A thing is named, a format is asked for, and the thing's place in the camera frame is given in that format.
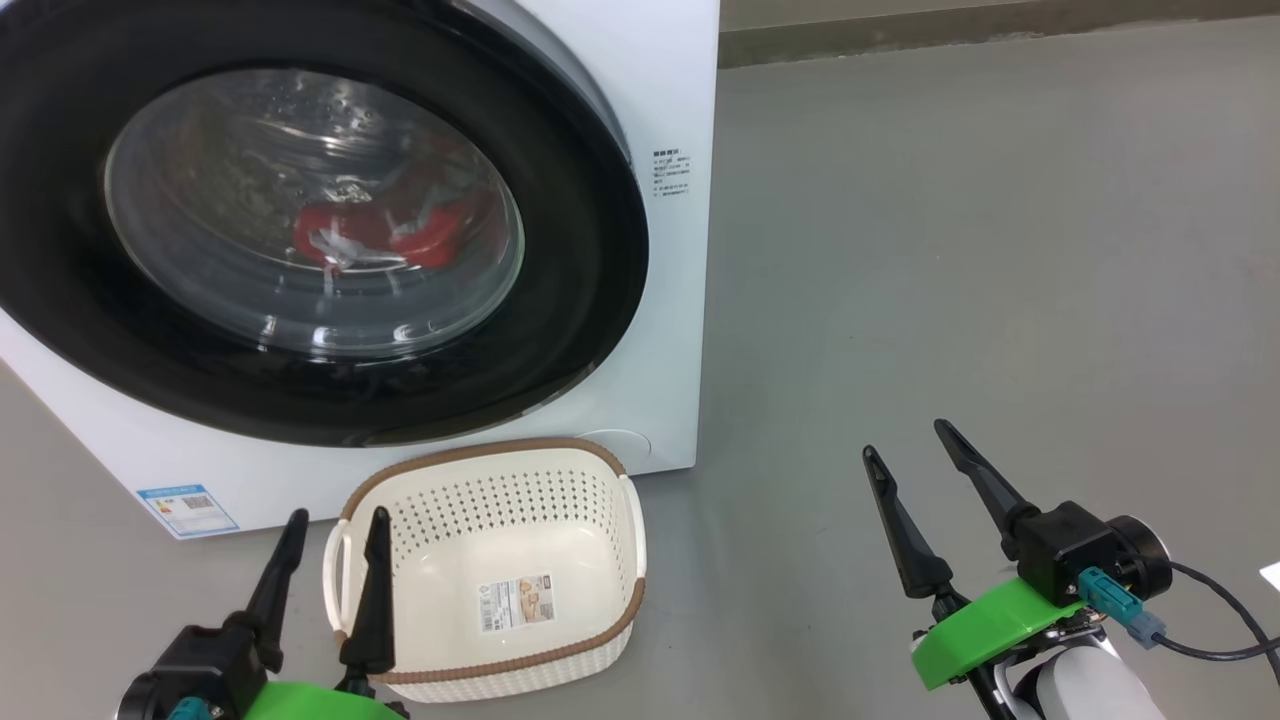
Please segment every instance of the front-loading washing machine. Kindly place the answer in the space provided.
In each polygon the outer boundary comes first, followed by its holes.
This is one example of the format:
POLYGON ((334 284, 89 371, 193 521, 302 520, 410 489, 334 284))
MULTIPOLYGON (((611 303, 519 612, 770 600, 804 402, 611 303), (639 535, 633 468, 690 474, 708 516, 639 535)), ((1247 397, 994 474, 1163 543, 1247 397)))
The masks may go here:
POLYGON ((0 3, 0 356, 182 538, 494 441, 690 466, 717 26, 0 3))

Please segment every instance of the teal connector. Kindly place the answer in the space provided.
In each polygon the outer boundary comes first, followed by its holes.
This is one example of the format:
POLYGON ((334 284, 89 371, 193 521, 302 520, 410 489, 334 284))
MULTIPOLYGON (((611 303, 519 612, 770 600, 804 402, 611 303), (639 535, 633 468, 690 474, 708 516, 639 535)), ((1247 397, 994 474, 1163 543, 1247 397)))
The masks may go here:
POLYGON ((1146 650, 1156 647, 1155 634, 1165 633, 1165 624, 1151 612, 1142 609, 1142 601, 1128 588, 1115 582, 1110 575, 1089 568, 1080 573, 1078 583, 1080 600, 1085 605, 1105 612, 1124 625, 1129 637, 1138 641, 1146 650))
POLYGON ((1142 612, 1142 601, 1097 568, 1080 573, 1079 588, 1084 605, 1106 612, 1121 625, 1128 626, 1142 612))
POLYGON ((184 697, 169 714, 169 720, 214 720, 209 705, 198 697, 184 697))

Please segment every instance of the product label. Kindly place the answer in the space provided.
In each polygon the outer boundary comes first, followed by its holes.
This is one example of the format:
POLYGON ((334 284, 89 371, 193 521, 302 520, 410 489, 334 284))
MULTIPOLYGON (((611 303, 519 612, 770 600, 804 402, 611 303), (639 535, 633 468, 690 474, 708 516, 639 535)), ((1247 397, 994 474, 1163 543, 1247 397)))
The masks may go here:
POLYGON ((141 489, 138 497, 180 538, 239 529, 205 486, 141 489))
POLYGON ((480 632, 497 633, 556 619, 550 574, 529 575, 479 588, 480 632))
POLYGON ((694 160, 678 147, 658 150, 653 154, 653 196, 671 197, 689 195, 689 177, 694 160))

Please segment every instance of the black cable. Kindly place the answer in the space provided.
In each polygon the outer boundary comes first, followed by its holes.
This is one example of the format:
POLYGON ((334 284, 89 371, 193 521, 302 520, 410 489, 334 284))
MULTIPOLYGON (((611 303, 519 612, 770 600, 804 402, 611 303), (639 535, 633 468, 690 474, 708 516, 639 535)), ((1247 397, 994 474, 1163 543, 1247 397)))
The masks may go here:
POLYGON ((1240 616, 1240 619, 1244 620, 1244 624, 1249 628, 1249 632, 1253 633, 1253 638, 1258 641, 1260 644, 1234 652, 1207 652, 1203 650, 1197 650, 1174 642, 1160 633, 1152 635, 1153 641, 1160 643, 1162 647, 1167 647, 1169 650, 1178 652, 1180 655, 1185 655, 1188 657, 1196 657, 1198 660, 1208 660, 1212 662, 1234 662, 1236 660, 1248 660, 1251 657, 1266 655, 1267 662, 1271 664, 1271 671, 1276 676, 1276 683, 1280 684, 1280 652, 1276 652, 1277 650, 1280 650, 1280 638, 1275 639, 1267 638, 1267 634, 1262 629, 1262 625, 1260 625, 1258 621, 1253 618, 1253 615, 1248 611, 1248 609, 1244 607, 1244 603, 1240 602, 1240 600, 1236 598, 1234 594, 1231 594, 1230 591, 1222 587, 1221 583, 1219 583, 1213 578, 1210 578, 1204 573, 1201 573, 1199 570, 1188 568, 1181 562, 1174 562, 1172 560, 1166 560, 1164 557, 1151 557, 1147 555, 1133 555, 1133 553, 1121 553, 1121 555, 1125 557, 1143 560, 1146 562, 1167 565, 1169 568, 1178 570, 1179 573, 1187 575, 1188 578, 1204 584, 1211 591, 1217 593, 1219 597, 1225 600, 1226 603, 1231 606, 1231 610, 1235 610, 1235 612, 1240 616))
POLYGON ((1280 638, 1275 638, 1263 644, 1256 644, 1253 647, 1247 647, 1244 650, 1231 650, 1228 652, 1210 652, 1207 650, 1196 650, 1194 647, 1188 647, 1183 643, 1174 642, 1160 633, 1152 633, 1151 639, 1156 641, 1169 650, 1185 655, 1188 657, 1194 657, 1197 660, 1208 660, 1211 662, 1235 662, 1236 660, 1249 660, 1260 655, 1275 653, 1276 648, 1280 648, 1280 638))

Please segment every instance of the white plastic basket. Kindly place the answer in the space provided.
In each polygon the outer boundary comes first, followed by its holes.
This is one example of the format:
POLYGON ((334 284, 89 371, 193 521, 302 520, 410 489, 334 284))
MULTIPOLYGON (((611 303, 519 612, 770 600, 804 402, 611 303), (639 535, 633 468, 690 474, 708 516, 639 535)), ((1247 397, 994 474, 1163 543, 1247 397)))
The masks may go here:
POLYGON ((417 702, 525 693, 599 673, 626 647, 644 597, 644 518, 604 448, 495 443, 366 480, 325 546, 325 611, 339 642, 360 605, 378 506, 392 516, 396 669, 375 679, 394 692, 417 702))

